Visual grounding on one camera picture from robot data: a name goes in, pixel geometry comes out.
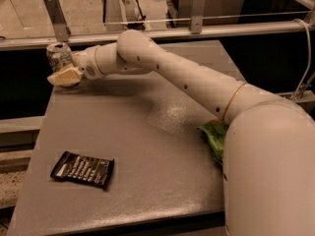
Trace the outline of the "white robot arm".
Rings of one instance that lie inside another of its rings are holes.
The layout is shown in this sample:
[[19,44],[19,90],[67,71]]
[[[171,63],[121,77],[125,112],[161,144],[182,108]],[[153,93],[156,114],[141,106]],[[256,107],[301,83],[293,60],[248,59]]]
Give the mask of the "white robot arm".
[[69,87],[147,73],[169,81],[227,126],[227,236],[315,236],[315,124],[296,103],[169,52],[133,29],[72,55],[48,80]]

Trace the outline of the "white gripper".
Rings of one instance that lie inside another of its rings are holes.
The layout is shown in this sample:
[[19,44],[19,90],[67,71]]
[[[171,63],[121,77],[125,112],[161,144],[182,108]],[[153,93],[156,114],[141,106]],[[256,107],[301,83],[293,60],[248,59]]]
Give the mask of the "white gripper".
[[73,53],[73,61],[77,67],[68,67],[53,73],[47,79],[54,86],[71,87],[79,83],[84,76],[89,80],[98,78],[98,67],[95,63],[95,47]]

